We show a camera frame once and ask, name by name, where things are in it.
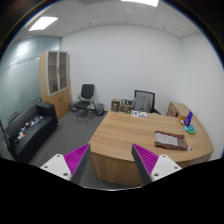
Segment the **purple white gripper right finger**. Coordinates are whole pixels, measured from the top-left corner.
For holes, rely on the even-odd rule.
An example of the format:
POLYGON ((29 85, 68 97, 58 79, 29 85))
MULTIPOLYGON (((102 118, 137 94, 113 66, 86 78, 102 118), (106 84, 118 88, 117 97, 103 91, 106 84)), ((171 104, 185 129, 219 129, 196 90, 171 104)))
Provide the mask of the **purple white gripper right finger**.
POLYGON ((167 155, 157 155, 137 144, 132 145, 132 156, 144 185, 181 170, 167 155))

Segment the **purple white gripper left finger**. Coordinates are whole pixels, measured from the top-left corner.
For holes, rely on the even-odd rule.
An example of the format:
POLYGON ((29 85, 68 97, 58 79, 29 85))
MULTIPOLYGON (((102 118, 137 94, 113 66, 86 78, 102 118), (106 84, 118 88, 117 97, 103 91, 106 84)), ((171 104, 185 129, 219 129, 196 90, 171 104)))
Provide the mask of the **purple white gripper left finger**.
POLYGON ((90 156, 90 144, 72 150, 66 155, 56 154, 41 169, 65 180, 79 184, 90 156))

